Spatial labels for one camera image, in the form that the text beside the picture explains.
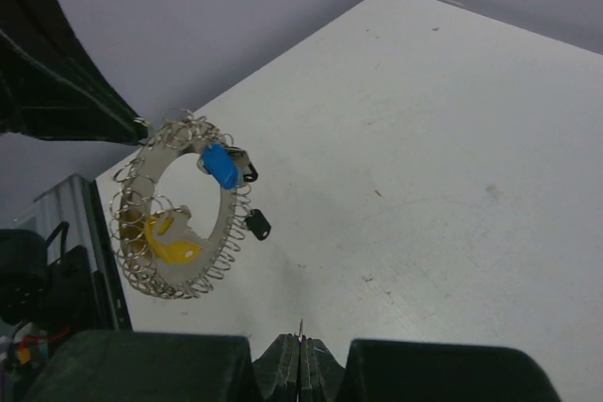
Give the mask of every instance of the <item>spiral coil ring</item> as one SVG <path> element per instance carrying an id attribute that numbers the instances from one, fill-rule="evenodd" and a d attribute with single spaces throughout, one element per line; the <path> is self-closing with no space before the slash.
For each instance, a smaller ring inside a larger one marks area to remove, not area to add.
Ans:
<path id="1" fill-rule="evenodd" d="M 137 156 L 115 173 L 113 181 L 121 189 L 109 205 L 109 232 L 119 243 L 115 254 L 123 275 L 137 291 L 165 299 L 199 297 L 213 290 L 211 280 L 222 280 L 236 260 L 233 254 L 241 250 L 238 242 L 245 238 L 245 218 L 252 211 L 252 188 L 241 179 L 236 188 L 220 190 L 218 220 L 209 238 L 202 239 L 208 246 L 192 264 L 167 265 L 156 256 L 145 239 L 145 220 L 162 214 L 170 218 L 187 210 L 174 207 L 168 198 L 156 193 L 161 174 L 181 155 L 201 154 L 211 144 L 226 149 L 234 144 L 232 136 L 222 134 L 206 117 L 195 119 L 192 112 L 185 114 L 178 120 L 165 120 L 141 144 Z M 151 130 L 148 121 L 136 122 Z"/>

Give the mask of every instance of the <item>white table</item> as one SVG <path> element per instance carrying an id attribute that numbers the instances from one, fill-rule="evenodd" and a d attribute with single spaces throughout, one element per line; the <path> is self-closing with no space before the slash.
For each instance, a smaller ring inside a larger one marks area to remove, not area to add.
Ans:
<path id="1" fill-rule="evenodd" d="M 510 346 L 600 400 L 603 56 L 366 0 L 198 113 L 250 152 L 272 235 L 201 299 L 125 286 L 135 330 L 245 334 L 256 357 L 303 318 L 342 362 L 354 337 Z M 211 178 L 178 161 L 161 188 L 207 231 Z"/>

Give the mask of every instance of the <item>wire coil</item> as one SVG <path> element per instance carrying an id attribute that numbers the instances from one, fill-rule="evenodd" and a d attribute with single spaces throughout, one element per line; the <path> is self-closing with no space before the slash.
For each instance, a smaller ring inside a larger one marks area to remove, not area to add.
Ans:
<path id="1" fill-rule="evenodd" d="M 137 156 L 119 169 L 113 181 L 120 184 L 109 206 L 111 237 L 119 242 L 117 261 L 128 283 L 137 291 L 165 299 L 199 297 L 213 290 L 213 282 L 222 280 L 240 252 L 239 242 L 248 230 L 245 219 L 251 210 L 251 186 L 242 178 L 236 188 L 220 190 L 218 219 L 204 241 L 206 247 L 191 264 L 169 265 L 156 256 L 145 239 L 145 221 L 149 216 L 185 214 L 186 206 L 175 207 L 156 193 L 156 185 L 165 169 L 178 157 L 201 154 L 211 144 L 232 148 L 234 141 L 206 117 L 195 119 L 192 112 L 178 120 L 165 120 L 163 126 L 144 144 Z M 150 123 L 137 122 L 151 128 Z M 187 234 L 196 236 L 187 226 Z"/>

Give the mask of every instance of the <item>red wire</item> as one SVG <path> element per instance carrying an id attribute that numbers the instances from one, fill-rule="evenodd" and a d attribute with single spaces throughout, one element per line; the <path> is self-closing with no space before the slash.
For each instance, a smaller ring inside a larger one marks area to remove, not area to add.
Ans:
<path id="1" fill-rule="evenodd" d="M 41 345 L 44 345 L 44 344 L 53 343 L 54 341 L 56 341 L 56 340 L 62 338 L 63 336 L 66 336 L 67 334 L 69 334 L 69 331 L 71 329 L 72 328 L 68 325 L 67 327 L 65 327 L 65 329 L 61 333 L 57 333 L 56 335 L 50 336 L 50 337 L 30 336 L 29 334 L 26 334 L 24 336 L 24 338 L 21 340 L 21 343 L 19 343 L 19 350 L 23 350 L 25 348 L 25 345 L 27 343 L 34 342 L 34 341 L 38 342 L 37 344 L 34 345 L 35 347 L 41 346 Z"/>

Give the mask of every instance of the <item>blue plastic key cover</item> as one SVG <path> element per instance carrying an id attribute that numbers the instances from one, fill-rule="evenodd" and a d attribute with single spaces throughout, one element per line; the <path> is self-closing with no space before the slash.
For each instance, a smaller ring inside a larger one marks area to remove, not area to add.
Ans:
<path id="1" fill-rule="evenodd" d="M 238 168 L 221 145 L 207 145 L 201 154 L 201 163 L 224 190 L 232 190 L 238 184 Z"/>

